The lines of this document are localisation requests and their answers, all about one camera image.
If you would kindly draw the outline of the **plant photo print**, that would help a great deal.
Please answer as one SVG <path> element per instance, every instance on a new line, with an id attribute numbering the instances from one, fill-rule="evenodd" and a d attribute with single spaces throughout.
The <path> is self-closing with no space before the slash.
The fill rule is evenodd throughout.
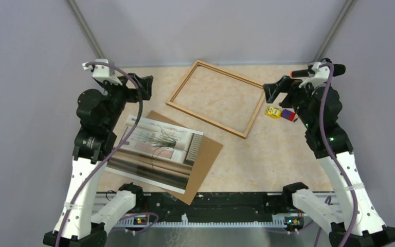
<path id="1" fill-rule="evenodd" d="M 169 123 L 128 116 L 131 136 L 107 164 L 110 172 L 184 194 L 204 133 Z"/>

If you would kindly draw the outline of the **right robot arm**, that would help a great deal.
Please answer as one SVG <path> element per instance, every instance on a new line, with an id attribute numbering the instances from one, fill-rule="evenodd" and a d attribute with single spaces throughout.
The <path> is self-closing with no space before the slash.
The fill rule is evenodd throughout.
<path id="1" fill-rule="evenodd" d="M 337 123 L 342 110 L 339 93 L 329 86 L 301 86 L 300 79 L 283 76 L 263 86 L 268 103 L 280 93 L 282 108 L 291 108 L 306 127 L 309 148 L 328 176 L 340 210 L 334 210 L 308 187 L 297 182 L 283 188 L 281 206 L 309 215 L 332 246 L 387 246 L 395 242 L 395 227 L 388 226 L 375 210 L 358 172 L 353 146 Z"/>

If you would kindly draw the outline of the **wooden picture frame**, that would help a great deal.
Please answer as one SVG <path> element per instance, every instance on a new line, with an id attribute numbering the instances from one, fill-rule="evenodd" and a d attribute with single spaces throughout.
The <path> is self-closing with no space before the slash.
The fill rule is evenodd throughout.
<path id="1" fill-rule="evenodd" d="M 196 60 L 166 104 L 245 139 L 263 102 L 262 83 Z"/>

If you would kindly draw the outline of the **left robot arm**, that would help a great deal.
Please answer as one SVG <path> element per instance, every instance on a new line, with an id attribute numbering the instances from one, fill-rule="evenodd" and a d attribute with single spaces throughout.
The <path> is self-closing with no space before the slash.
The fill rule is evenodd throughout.
<path id="1" fill-rule="evenodd" d="M 104 246 L 122 216 L 144 207 L 142 188 L 128 184 L 97 213 L 93 205 L 107 162 L 116 151 L 116 123 L 127 103 L 142 104 L 152 96 L 153 76 L 96 78 L 101 90 L 89 89 L 78 98 L 80 129 L 74 140 L 71 180 L 54 229 L 44 234 L 46 246 Z"/>

